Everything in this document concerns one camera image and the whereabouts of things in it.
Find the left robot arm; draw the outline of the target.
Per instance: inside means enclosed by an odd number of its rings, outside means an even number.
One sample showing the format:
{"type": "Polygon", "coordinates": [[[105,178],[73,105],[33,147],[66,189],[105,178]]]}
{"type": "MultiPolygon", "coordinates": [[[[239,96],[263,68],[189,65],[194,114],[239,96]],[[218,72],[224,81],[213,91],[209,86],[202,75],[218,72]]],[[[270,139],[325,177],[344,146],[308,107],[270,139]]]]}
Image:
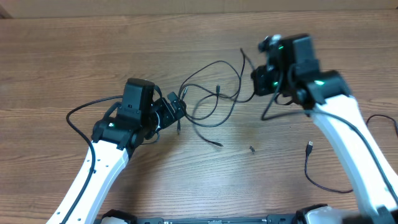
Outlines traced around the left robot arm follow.
{"type": "Polygon", "coordinates": [[[49,223],[94,223],[112,184],[137,147],[186,115],[174,92],[154,100],[160,88],[138,78],[127,80],[123,95],[93,126],[85,161],[49,223]]]}

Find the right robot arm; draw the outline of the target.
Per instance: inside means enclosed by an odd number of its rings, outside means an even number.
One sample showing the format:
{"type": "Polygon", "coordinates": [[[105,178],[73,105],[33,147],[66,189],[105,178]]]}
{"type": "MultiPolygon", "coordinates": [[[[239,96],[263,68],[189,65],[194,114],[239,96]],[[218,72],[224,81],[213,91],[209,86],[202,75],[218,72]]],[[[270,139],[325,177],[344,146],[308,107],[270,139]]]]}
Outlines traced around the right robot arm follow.
{"type": "Polygon", "coordinates": [[[358,211],[312,205],[296,211],[292,223],[397,223],[397,174],[361,116],[356,98],[336,71],[323,72],[308,34],[267,36],[258,49],[266,64],[253,70],[257,96],[291,97],[297,114],[312,119],[338,157],[358,211]]]}

